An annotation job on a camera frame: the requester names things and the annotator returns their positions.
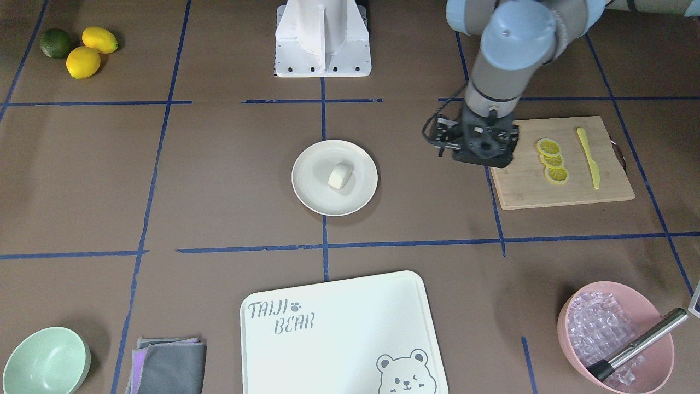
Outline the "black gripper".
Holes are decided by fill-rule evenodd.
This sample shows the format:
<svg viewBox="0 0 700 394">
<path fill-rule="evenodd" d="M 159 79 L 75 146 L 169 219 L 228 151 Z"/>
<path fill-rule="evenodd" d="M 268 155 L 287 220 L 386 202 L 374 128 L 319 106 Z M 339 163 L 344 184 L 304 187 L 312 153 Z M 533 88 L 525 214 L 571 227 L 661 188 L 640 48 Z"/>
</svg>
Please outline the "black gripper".
<svg viewBox="0 0 700 394">
<path fill-rule="evenodd" d="M 483 132 L 488 137 L 498 142 L 498 144 L 515 144 L 513 112 L 503 117 L 500 117 L 500 112 L 497 112 L 497 117 L 490 119 L 488 116 L 484 117 L 483 115 L 475 113 L 465 101 L 462 104 L 462 111 L 460 112 L 459 126 L 462 130 L 460 144 L 468 144 L 470 141 L 482 135 L 481 133 L 471 131 L 472 128 L 482 128 Z"/>
</svg>

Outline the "yellow lemon near arm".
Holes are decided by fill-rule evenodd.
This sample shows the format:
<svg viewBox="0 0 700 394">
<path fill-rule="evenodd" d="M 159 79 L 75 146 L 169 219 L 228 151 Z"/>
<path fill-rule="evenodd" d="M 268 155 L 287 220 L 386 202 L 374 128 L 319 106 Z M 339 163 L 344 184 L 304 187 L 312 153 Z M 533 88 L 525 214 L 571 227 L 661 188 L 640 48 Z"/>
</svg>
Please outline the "yellow lemon near arm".
<svg viewBox="0 0 700 394">
<path fill-rule="evenodd" d="M 75 79 L 93 76 L 100 69 L 101 64 L 100 53 L 90 47 L 74 48 L 66 59 L 68 74 Z"/>
</svg>

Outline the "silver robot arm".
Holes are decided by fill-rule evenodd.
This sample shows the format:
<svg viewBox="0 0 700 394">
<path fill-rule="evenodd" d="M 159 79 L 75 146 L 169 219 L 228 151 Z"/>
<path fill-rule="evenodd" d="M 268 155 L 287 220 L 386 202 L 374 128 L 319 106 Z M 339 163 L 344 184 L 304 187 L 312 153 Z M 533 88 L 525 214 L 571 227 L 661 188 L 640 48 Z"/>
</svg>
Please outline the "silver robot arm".
<svg viewBox="0 0 700 394">
<path fill-rule="evenodd" d="M 485 128 L 506 120 L 536 70 L 556 60 L 608 8 L 698 16 L 697 1 L 449 1 L 450 27 L 480 37 L 464 92 L 463 125 Z"/>
</svg>

